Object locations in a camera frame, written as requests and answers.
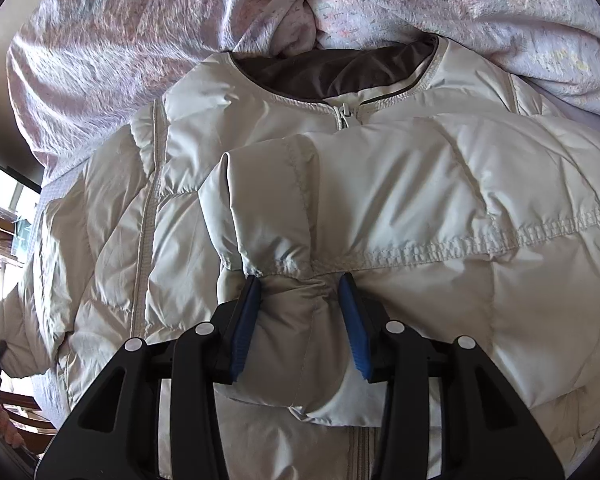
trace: blue gripper pad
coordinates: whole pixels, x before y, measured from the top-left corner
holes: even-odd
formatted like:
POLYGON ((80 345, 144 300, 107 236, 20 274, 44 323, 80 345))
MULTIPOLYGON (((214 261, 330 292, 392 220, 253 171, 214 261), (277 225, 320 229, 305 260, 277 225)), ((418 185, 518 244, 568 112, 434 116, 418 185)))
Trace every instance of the blue gripper pad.
POLYGON ((240 311, 240 320, 235 327, 231 348, 231 367, 229 370, 234 381, 244 370, 244 364, 247 361, 251 336, 253 335, 258 310, 260 309, 260 289, 260 280, 256 278, 251 283, 247 292, 247 297, 240 311))
POLYGON ((369 380, 373 373, 369 337, 366 334, 365 327, 360 319, 360 313, 355 298, 356 296, 349 285, 345 274, 341 277, 340 283, 338 284, 340 309, 342 310, 344 325, 347 328, 347 335, 349 336, 349 345, 351 346, 351 353, 353 354, 353 362, 355 362, 356 368, 362 373, 362 376, 366 380, 369 380))

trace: puffer jacket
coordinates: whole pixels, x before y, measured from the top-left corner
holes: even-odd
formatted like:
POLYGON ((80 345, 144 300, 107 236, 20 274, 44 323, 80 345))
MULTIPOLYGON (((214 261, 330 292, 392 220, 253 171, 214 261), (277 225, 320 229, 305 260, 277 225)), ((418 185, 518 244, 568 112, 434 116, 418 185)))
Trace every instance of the puffer jacket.
POLYGON ((475 338, 567 470, 590 451, 600 138, 445 38, 409 78, 321 100, 263 88, 230 54, 199 64, 47 207, 0 304, 4 368, 54 369, 72 407, 126 339, 176 338, 256 274, 246 368, 216 389, 230 475, 364 478, 384 385, 354 368, 344 271, 423 335, 475 338))

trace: zipper pull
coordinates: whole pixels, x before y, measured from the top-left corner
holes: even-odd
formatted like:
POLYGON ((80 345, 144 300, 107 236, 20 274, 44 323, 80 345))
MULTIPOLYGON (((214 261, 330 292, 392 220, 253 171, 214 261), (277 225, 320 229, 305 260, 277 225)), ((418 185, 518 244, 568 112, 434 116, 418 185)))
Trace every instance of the zipper pull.
POLYGON ((352 126, 360 126, 360 122, 356 119, 354 110, 349 108, 349 103, 343 103, 340 107, 340 115, 342 116, 342 120, 346 124, 346 128, 350 128, 352 126))

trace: blanket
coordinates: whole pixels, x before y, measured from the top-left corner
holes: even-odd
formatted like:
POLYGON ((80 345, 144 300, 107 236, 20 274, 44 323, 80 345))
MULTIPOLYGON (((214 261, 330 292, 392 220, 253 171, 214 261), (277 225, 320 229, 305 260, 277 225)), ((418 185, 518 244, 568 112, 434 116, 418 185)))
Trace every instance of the blanket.
POLYGON ((8 53, 45 183, 209 54, 373 48, 435 32, 600 114, 595 0, 43 0, 8 53))

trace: zipper slider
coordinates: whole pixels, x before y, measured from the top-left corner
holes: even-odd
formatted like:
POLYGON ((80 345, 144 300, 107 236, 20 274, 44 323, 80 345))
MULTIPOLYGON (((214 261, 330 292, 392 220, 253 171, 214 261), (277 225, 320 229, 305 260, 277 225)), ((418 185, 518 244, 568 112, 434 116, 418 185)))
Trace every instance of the zipper slider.
POLYGON ((355 113, 349 107, 348 103, 344 103, 340 108, 333 107, 336 110, 336 115, 340 120, 343 128, 350 128, 352 126, 360 126, 360 122, 356 119, 355 113))

